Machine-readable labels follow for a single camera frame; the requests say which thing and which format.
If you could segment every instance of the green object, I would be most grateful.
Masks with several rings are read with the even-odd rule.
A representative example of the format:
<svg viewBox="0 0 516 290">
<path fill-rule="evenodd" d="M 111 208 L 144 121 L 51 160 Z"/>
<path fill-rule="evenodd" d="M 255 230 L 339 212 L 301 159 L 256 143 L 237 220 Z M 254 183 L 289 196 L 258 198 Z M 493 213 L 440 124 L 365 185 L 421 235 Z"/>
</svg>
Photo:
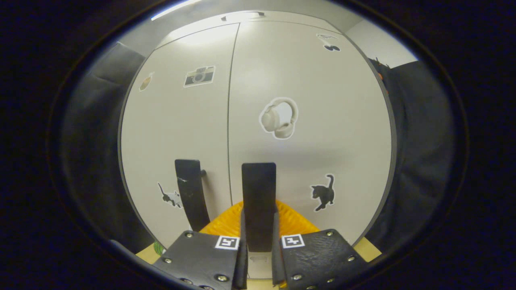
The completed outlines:
<svg viewBox="0 0 516 290">
<path fill-rule="evenodd" d="M 156 252 L 156 254 L 158 255 L 163 255 L 163 251 L 165 250 L 165 248 L 163 248 L 163 246 L 158 243 L 158 242 L 154 242 L 154 251 Z"/>
</svg>

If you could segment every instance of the yellow textured object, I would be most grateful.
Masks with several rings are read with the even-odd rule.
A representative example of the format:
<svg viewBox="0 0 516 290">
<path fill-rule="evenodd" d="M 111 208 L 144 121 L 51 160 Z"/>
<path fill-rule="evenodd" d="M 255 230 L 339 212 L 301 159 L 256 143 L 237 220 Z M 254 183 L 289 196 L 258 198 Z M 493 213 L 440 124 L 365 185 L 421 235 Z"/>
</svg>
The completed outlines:
<svg viewBox="0 0 516 290">
<path fill-rule="evenodd" d="M 276 201 L 276 206 L 280 215 L 280 236 L 309 234 L 319 231 L 316 226 L 290 206 L 278 200 Z M 200 233 L 240 237 L 240 214 L 243 207 L 243 201 L 231 206 L 205 226 Z"/>
</svg>

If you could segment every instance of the white cabinet door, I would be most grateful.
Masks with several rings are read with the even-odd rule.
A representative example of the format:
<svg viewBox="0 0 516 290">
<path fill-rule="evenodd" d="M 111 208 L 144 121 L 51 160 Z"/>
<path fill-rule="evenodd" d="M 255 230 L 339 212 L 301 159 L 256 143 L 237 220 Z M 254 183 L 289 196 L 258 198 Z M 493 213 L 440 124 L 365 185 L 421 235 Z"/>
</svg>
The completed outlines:
<svg viewBox="0 0 516 290">
<path fill-rule="evenodd" d="M 125 181 L 137 213 L 165 247 L 189 229 L 183 207 L 174 206 L 180 202 L 174 160 L 198 159 L 206 170 L 211 219 L 231 206 L 228 90 L 237 29 L 231 24 L 204 30 L 155 50 L 125 105 L 120 137 Z M 158 182 L 174 205 L 163 200 Z"/>
<path fill-rule="evenodd" d="M 276 98 L 290 98 L 298 109 L 288 139 L 261 125 L 259 116 Z M 313 26 L 241 23 L 229 103 L 233 203 L 242 200 L 242 163 L 274 162 L 277 199 L 321 230 L 357 241 L 387 190 L 395 134 L 390 105 L 360 52 L 343 35 Z M 291 114 L 290 107 L 280 107 L 288 123 L 290 115 L 281 114 Z M 313 198 L 316 185 L 321 198 Z"/>
</svg>

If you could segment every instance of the screw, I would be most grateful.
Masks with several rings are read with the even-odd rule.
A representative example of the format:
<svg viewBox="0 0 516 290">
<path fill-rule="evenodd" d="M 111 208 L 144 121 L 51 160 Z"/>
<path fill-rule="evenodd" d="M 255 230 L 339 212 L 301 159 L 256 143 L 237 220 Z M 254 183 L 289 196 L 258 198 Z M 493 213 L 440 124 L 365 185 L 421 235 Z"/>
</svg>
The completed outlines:
<svg viewBox="0 0 516 290">
<path fill-rule="evenodd" d="M 224 275 L 217 275 L 216 277 L 217 280 L 219 280 L 220 282 L 226 282 L 227 280 L 229 280 L 229 278 Z"/>
</svg>

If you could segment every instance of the black cloth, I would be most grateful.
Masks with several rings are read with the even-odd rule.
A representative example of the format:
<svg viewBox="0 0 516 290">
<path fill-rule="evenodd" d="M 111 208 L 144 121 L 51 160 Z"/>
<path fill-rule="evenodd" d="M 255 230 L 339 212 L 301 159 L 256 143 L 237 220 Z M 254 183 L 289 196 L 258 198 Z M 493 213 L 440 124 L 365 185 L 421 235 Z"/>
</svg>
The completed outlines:
<svg viewBox="0 0 516 290">
<path fill-rule="evenodd" d="M 60 159 L 83 214 L 132 252 L 153 242 L 126 195 L 118 163 L 120 112 L 144 57 L 116 43 L 80 79 L 67 105 Z"/>
<path fill-rule="evenodd" d="M 431 217 L 445 192 L 455 141 L 448 97 L 421 61 L 392 69 L 371 62 L 389 92 L 397 133 L 393 183 L 365 235 L 385 252 L 408 241 Z"/>
</svg>

